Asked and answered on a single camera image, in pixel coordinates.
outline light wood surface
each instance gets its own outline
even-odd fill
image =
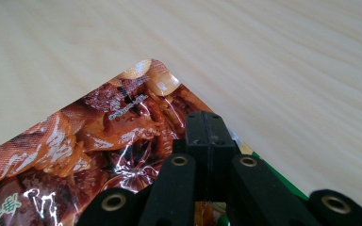
[[[362,205],[362,0],[0,1],[0,144],[145,58],[304,193]]]

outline meat image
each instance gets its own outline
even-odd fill
[[[0,146],[0,225],[75,225],[99,192],[139,192],[196,110],[210,111],[157,60],[119,74]]]

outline black plastic part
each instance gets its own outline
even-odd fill
[[[235,156],[231,180],[255,225],[320,225],[260,158]]]
[[[249,213],[246,206],[244,206],[240,195],[233,186],[230,186],[230,190],[228,191],[226,204],[226,213],[232,226],[255,225],[251,213]]]
[[[186,153],[197,162],[196,200],[225,201],[229,166],[239,148],[220,116],[205,111],[188,114]]]
[[[173,153],[186,153],[186,142],[184,139],[173,140]]]
[[[187,154],[166,158],[154,183],[139,226],[190,226],[194,217],[196,163]]]
[[[145,187],[138,194],[118,187],[105,190],[97,195],[88,205],[76,225],[137,225],[150,190],[151,186]],[[108,211],[103,207],[105,204],[109,208],[115,206],[120,208]]]
[[[362,207],[333,190],[319,190],[310,195],[308,207],[324,225],[362,226]]]

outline wooden table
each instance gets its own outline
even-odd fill
[[[362,205],[362,0],[0,1],[0,144],[145,58],[303,192]]]

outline screw hole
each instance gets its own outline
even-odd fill
[[[348,203],[334,196],[324,196],[321,201],[328,209],[340,214],[349,214],[352,211]]]
[[[122,193],[109,195],[102,200],[102,208],[106,211],[115,211],[125,205],[126,197]]]
[[[187,165],[188,159],[183,156],[177,156],[172,158],[172,163],[175,166],[181,167]]]
[[[247,156],[242,157],[239,162],[245,167],[255,167],[257,165],[257,161],[254,158]]]

